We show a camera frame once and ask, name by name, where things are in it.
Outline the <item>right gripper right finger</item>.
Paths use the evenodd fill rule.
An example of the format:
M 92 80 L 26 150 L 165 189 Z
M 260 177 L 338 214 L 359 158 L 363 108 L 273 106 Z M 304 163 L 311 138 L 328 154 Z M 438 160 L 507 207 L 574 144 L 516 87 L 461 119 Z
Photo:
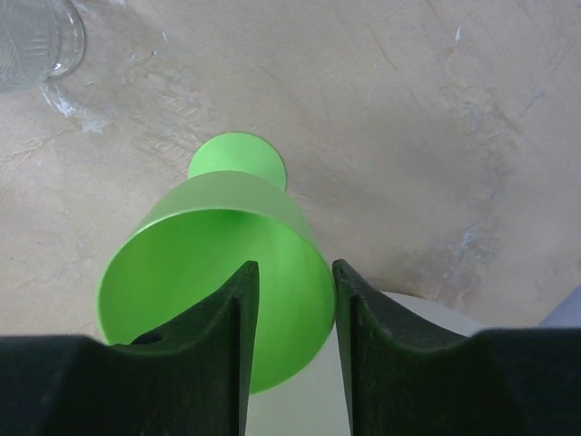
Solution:
M 332 265 L 354 435 L 577 435 L 577 328 L 449 331 Z

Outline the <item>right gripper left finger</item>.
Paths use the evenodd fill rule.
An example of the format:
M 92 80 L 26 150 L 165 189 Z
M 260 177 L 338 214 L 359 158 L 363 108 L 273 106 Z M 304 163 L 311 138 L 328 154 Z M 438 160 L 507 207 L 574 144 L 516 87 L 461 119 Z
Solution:
M 128 345 L 83 335 L 1 340 L 4 435 L 242 435 L 259 267 Z

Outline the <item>green wine glass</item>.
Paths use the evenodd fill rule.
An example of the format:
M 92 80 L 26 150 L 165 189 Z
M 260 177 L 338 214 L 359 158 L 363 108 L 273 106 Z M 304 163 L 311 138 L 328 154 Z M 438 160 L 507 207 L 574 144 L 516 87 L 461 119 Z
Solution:
M 295 376 L 327 340 L 334 281 L 310 225 L 286 191 L 276 149 L 244 132 L 194 154 L 187 178 L 146 214 L 103 272 L 96 312 L 103 338 L 126 344 L 259 265 L 251 391 Z

